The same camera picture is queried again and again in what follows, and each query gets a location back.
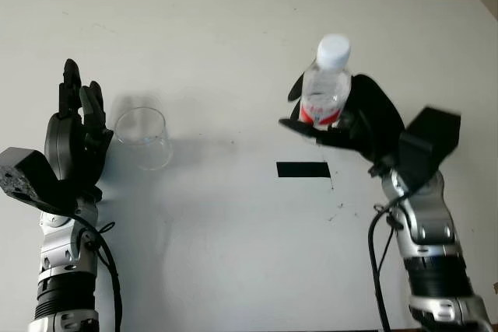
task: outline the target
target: water bottle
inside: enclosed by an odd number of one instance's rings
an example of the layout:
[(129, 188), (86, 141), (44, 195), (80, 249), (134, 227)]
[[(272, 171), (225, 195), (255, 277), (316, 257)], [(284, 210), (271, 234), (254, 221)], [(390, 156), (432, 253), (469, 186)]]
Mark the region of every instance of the water bottle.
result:
[(323, 37), (317, 58), (304, 72), (300, 121), (326, 128), (338, 120), (351, 91), (346, 69), (350, 52), (349, 39), (343, 35)]

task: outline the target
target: robotic hand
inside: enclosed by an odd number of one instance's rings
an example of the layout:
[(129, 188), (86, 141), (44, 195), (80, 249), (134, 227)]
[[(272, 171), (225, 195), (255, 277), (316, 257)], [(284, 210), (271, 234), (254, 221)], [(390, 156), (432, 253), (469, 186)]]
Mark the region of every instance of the robotic hand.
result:
[[(289, 101), (301, 96), (301, 75)], [(283, 126), (316, 142), (359, 152), (382, 179), (391, 199), (377, 210), (368, 232), (370, 260), (384, 331), (391, 331), (374, 253), (374, 228), (384, 214), (396, 232), (409, 273), (409, 309), (424, 330), (493, 332), (481, 297), (472, 291), (451, 214), (444, 203), (440, 163), (458, 145), (460, 117), (430, 107), (405, 129), (393, 103), (365, 75), (352, 77), (351, 93), (336, 127), (320, 131), (298, 121), (300, 102)]]
[(102, 261), (112, 278), (115, 328), (120, 329), (116, 265), (101, 235), (114, 223), (95, 229), (96, 203), (102, 199), (95, 184), (113, 135), (105, 119), (100, 86), (96, 82), (82, 86), (78, 66), (67, 60), (59, 85), (59, 110), (48, 123), (45, 156), (19, 148), (0, 154), (0, 187), (42, 211), (38, 304), (29, 332), (98, 332), (93, 292), (100, 249), (107, 258)]

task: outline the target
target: white bottle cap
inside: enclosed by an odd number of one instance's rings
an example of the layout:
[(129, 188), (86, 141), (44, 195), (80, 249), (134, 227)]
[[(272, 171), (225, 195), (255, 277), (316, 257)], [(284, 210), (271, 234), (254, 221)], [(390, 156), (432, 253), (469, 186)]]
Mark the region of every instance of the white bottle cap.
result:
[(345, 67), (351, 53), (349, 39), (339, 34), (327, 34), (318, 44), (317, 64), (322, 69), (339, 70)]

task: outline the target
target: black tape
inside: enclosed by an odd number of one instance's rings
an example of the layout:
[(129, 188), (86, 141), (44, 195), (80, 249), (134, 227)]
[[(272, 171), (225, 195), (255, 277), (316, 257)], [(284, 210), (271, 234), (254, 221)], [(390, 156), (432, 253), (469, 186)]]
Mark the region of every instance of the black tape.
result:
[(327, 163), (277, 163), (279, 178), (330, 178)]

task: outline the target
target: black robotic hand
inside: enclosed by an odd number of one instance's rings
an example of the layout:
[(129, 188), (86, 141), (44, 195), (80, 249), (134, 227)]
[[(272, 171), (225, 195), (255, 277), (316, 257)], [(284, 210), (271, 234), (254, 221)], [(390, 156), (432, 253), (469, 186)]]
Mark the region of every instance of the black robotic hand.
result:
[[(302, 89), (303, 75), (290, 90), (288, 100), (299, 99)], [(316, 138), (318, 144), (357, 151), (374, 164), (395, 151), (399, 136), (405, 130), (398, 111), (379, 85), (361, 74), (352, 77), (351, 93), (337, 127), (318, 130), (299, 121), (299, 112), (300, 100), (290, 118), (281, 118), (279, 123), (302, 135)]]

